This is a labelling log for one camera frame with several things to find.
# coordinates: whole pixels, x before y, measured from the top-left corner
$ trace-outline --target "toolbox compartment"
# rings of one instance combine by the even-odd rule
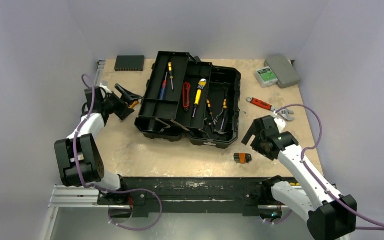
[[[167,77],[165,99],[159,100],[169,62],[172,64],[174,91]],[[201,79],[206,79],[207,83],[201,92],[195,117],[192,118],[198,82]],[[189,111],[183,108],[182,89],[185,82],[190,84]],[[185,52],[160,51],[152,66],[152,74],[134,125],[150,139],[159,138],[176,142],[186,133],[193,145],[209,145],[225,149],[238,139],[240,89],[241,73],[235,68],[213,66],[211,62],[197,61]],[[211,103],[215,118],[222,112],[225,94],[227,96],[227,115],[223,127],[225,134],[218,134],[214,133],[208,124],[212,119],[207,108],[207,99]],[[221,127],[222,118],[223,115],[215,126],[217,130]]]

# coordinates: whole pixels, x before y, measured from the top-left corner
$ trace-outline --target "red wrench handle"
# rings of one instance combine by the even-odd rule
[[[262,109],[266,109],[266,110],[269,110],[269,111],[272,110],[272,105],[268,104],[267,102],[261,101],[261,100],[259,100],[257,98],[252,98],[250,103],[252,103],[255,106],[258,106],[258,107],[260,107]]]

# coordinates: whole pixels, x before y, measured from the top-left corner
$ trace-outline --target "red utility knife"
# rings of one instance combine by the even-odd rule
[[[189,111],[191,102],[189,101],[189,92],[191,91],[191,84],[189,82],[183,83],[182,95],[183,95],[183,109],[185,112]]]

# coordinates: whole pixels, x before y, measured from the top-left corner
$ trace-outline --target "green label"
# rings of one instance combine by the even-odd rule
[[[272,72],[272,70],[270,70],[270,68],[260,70],[258,73],[265,83],[276,79],[276,75]]]

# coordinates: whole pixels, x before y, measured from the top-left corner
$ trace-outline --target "adjustable wrench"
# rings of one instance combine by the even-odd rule
[[[274,106],[268,104],[267,102],[261,101],[257,98],[247,97],[246,101],[255,105],[255,106],[258,106],[262,109],[269,110],[272,112],[276,112],[278,110]],[[295,117],[289,116],[290,114],[294,114],[294,111],[289,110],[289,109],[283,109],[282,111],[278,112],[277,114],[279,114],[285,121],[288,121],[288,122],[293,121],[295,119]]]

